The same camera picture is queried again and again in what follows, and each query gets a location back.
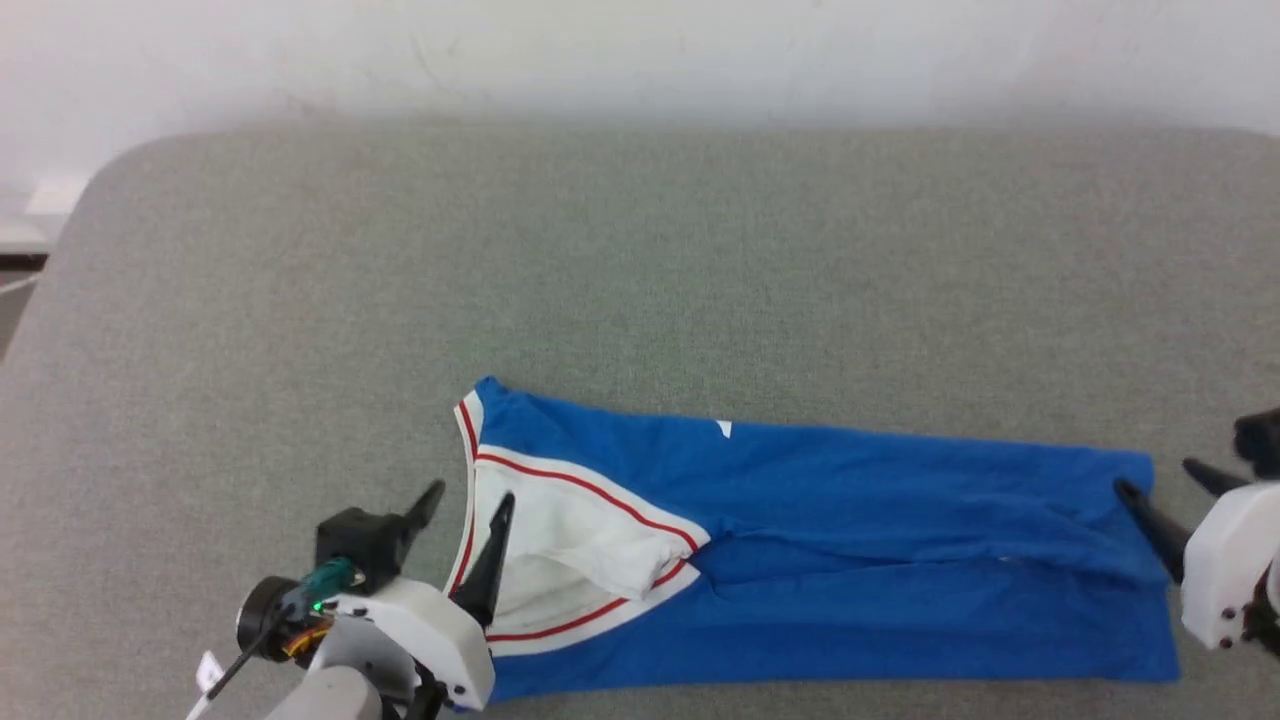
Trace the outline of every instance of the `white wall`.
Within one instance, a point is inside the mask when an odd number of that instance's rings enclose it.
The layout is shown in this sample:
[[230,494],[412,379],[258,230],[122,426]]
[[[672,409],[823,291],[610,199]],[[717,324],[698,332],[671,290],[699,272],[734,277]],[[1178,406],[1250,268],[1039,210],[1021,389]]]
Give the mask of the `white wall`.
[[0,188],[385,115],[1280,132],[1276,0],[0,0]]

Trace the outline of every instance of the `blue fabric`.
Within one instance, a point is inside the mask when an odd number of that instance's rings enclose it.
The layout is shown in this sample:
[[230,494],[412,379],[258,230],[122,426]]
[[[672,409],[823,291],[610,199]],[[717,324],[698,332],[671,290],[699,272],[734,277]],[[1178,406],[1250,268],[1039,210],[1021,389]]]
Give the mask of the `blue fabric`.
[[668,683],[1175,680],[1167,577],[1112,492],[1137,452],[620,415],[476,386],[480,442],[577,462],[712,536],[691,587],[498,657],[494,701]]

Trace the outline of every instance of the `red and white trim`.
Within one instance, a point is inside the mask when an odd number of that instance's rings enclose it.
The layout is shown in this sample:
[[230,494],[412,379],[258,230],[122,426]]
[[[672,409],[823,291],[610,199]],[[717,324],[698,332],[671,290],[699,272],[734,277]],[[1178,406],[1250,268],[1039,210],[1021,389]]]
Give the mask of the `red and white trim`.
[[[486,506],[495,505],[507,491],[516,492],[517,523],[512,525],[504,573],[520,574],[521,562],[553,562],[562,577],[570,573],[575,580],[548,588],[549,601],[534,597],[530,603],[541,603],[543,612],[532,621],[520,610],[504,612],[499,601],[498,616],[488,632],[495,657],[549,652],[593,638],[644,615],[698,579],[698,570],[686,557],[710,537],[696,523],[655,507],[582,465],[484,445],[484,405],[475,392],[458,404],[454,415],[467,457],[467,527],[449,573],[451,588],[461,583],[475,551],[488,538],[488,527],[483,519],[477,524],[476,515],[492,512]],[[484,492],[477,493],[477,480],[485,486]],[[521,512],[544,516],[520,523]],[[536,547],[543,538],[527,533],[517,539],[521,525],[539,523],[550,523],[547,534],[598,533],[600,542],[580,537],[579,548],[561,552],[557,547]],[[611,556],[608,543],[620,537],[617,555]],[[525,578],[540,577],[534,566],[525,570],[530,570]]]

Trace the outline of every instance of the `gray table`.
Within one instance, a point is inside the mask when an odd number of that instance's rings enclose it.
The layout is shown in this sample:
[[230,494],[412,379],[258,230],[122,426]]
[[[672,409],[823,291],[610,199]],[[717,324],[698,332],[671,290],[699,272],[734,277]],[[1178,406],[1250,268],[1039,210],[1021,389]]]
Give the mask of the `gray table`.
[[[1280,402],[1280,149],[1231,133],[321,132],[164,141],[92,182],[0,369],[5,717],[182,717],[205,648],[347,505],[451,491],[484,374],[617,410],[1134,447],[1157,498]],[[1263,717],[1175,685],[673,687],[493,717]],[[298,678],[256,664],[212,717]]]

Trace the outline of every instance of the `white tag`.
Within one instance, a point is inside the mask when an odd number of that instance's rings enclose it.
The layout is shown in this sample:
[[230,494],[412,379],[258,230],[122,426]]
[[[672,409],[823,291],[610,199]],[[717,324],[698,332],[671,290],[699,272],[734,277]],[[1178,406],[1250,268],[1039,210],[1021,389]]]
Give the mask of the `white tag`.
[[200,685],[200,692],[207,693],[221,679],[223,666],[218,664],[214,653],[206,650],[200,659],[200,667],[196,669],[196,684]]

